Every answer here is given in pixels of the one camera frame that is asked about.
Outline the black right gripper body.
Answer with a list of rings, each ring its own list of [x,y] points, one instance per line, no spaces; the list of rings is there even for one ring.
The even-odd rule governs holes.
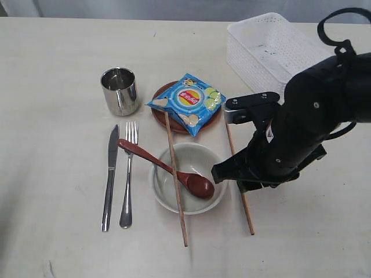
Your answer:
[[[254,133],[246,148],[211,169],[215,183],[279,185],[295,180],[303,168],[326,155],[325,136],[311,133],[280,109],[264,130]]]

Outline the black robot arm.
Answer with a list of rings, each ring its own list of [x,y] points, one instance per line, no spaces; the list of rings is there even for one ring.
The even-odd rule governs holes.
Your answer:
[[[228,123],[252,122],[256,131],[246,148],[212,167],[215,182],[236,180],[244,192],[275,188],[324,157],[322,143],[348,132],[339,124],[370,122],[370,54],[343,64],[329,57],[295,75],[279,99],[263,92],[225,102]]]

